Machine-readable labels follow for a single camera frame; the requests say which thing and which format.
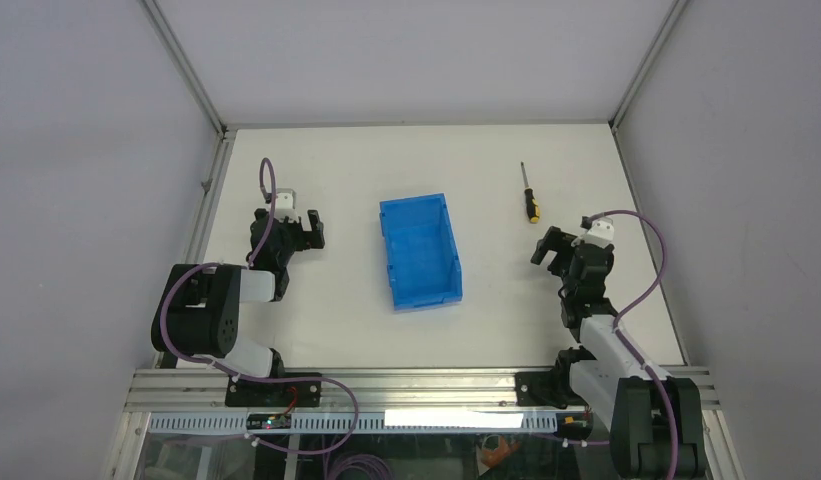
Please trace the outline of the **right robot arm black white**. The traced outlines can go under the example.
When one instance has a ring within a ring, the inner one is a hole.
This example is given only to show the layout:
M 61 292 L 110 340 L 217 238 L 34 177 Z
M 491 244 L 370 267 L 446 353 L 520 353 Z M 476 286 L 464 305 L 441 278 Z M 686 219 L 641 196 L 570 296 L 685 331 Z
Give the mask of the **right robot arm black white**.
M 701 479 L 707 469 L 701 397 L 695 382 L 650 362 L 623 332 L 621 313 L 606 295 L 615 255 L 614 228 L 586 220 L 580 236 L 550 227 L 531 261 L 554 255 L 561 320 L 576 346 L 558 353 L 549 372 L 522 378 L 528 402 L 585 406 L 608 429 L 617 475 L 625 479 Z

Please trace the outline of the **black yellow screwdriver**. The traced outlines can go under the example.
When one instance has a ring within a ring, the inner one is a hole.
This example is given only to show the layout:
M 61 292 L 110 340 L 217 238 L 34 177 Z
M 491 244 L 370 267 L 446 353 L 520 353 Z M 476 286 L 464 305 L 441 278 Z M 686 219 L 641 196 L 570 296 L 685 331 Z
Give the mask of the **black yellow screwdriver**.
M 523 194 L 525 200 L 526 216 L 530 223 L 537 224 L 540 220 L 540 207 L 536 200 L 534 191 L 530 186 L 524 162 L 520 163 L 520 170 L 524 186 Z

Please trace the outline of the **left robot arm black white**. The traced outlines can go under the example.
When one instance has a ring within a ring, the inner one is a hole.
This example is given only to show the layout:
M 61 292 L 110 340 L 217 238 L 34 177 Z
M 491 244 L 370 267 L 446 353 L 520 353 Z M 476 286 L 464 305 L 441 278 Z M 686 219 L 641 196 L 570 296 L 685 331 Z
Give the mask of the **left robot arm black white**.
M 250 225 L 252 251 L 244 265 L 175 264 L 152 321 L 155 350 L 216 367 L 234 379 L 285 376 L 280 353 L 239 331 L 244 303 L 279 302 L 290 283 L 288 265 L 297 252 L 325 247 L 317 210 L 305 229 L 297 214 L 278 218 L 259 208 Z

